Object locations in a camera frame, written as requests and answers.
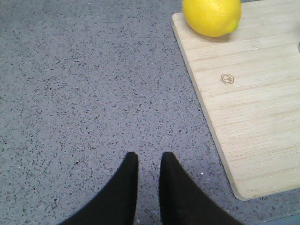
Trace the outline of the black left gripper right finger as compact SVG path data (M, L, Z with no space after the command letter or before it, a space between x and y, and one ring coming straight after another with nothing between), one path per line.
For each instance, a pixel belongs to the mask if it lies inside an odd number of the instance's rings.
M162 155L159 205L164 225L240 225L189 177L172 152Z

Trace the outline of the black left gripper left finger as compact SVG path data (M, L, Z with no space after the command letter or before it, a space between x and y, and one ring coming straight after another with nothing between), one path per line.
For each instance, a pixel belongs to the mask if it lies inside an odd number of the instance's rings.
M62 225L132 225L138 191L138 155L129 152L103 189Z

